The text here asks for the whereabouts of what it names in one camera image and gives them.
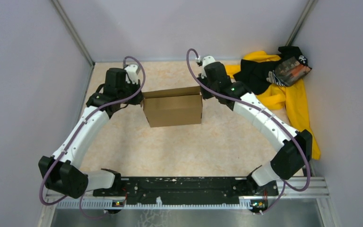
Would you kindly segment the brown cardboard box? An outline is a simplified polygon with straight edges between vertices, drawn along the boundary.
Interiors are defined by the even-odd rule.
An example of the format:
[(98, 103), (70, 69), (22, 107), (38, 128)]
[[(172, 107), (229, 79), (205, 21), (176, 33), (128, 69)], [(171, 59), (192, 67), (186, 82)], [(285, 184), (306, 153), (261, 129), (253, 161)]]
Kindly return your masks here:
[(202, 123), (199, 86), (144, 92), (143, 96), (143, 112), (151, 128)]

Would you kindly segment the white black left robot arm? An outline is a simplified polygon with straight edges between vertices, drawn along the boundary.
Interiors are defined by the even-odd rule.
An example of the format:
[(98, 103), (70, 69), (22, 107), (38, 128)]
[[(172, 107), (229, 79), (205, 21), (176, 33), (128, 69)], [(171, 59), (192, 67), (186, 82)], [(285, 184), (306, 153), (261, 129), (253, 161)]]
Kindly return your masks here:
[(142, 67), (136, 64), (107, 70), (105, 82), (87, 99), (82, 116), (70, 135), (51, 156), (39, 160), (43, 178), (41, 191), (46, 188), (74, 199), (99, 189), (105, 189), (112, 196), (122, 192), (120, 173), (110, 169), (83, 173), (79, 168), (99, 131), (122, 105), (142, 102), (141, 90), (145, 81), (138, 78), (140, 71)]

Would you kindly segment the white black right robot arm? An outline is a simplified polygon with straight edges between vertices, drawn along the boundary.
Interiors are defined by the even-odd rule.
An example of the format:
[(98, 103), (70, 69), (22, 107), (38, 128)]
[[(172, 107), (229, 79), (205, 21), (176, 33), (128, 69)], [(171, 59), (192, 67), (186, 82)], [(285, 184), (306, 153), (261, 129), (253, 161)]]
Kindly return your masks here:
[(232, 82), (224, 64), (214, 57), (197, 57), (196, 63), (202, 67), (197, 80), (203, 99), (215, 97), (219, 103), (244, 117), (277, 152), (272, 160), (248, 175), (247, 188), (251, 194), (261, 194), (271, 181), (290, 179), (309, 162), (312, 147), (309, 131), (298, 131), (276, 117), (247, 85), (241, 81)]

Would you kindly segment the black printed garment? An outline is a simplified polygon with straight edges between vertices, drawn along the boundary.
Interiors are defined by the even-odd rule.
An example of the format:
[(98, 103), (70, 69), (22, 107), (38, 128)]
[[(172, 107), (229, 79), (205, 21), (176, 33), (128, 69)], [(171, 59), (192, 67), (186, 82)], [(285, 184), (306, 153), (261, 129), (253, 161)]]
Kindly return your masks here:
[(263, 94), (270, 85), (291, 87), (306, 76), (312, 67), (299, 47), (281, 46), (276, 59), (265, 52), (252, 52), (240, 62), (240, 70), (233, 73), (236, 81), (244, 83), (254, 94)]

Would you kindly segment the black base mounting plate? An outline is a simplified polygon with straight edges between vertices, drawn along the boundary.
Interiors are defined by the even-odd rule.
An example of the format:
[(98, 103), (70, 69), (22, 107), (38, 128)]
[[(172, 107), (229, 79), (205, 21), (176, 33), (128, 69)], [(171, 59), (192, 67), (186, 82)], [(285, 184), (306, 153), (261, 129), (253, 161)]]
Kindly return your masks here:
[(246, 177), (122, 177), (96, 197), (126, 197), (128, 205), (229, 205), (242, 196), (277, 196), (275, 181), (258, 187)]

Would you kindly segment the aluminium frame rail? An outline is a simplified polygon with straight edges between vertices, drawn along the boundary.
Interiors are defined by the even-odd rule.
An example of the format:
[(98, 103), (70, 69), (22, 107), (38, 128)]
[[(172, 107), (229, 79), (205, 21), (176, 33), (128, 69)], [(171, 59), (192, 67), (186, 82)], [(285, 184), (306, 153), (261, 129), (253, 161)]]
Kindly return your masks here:
[(59, 209), (105, 210), (266, 210), (279, 199), (328, 198), (326, 182), (312, 177), (292, 177), (288, 185), (272, 181), (259, 192), (249, 188), (245, 177), (123, 177), (112, 189), (87, 192), (83, 199), (67, 197)]

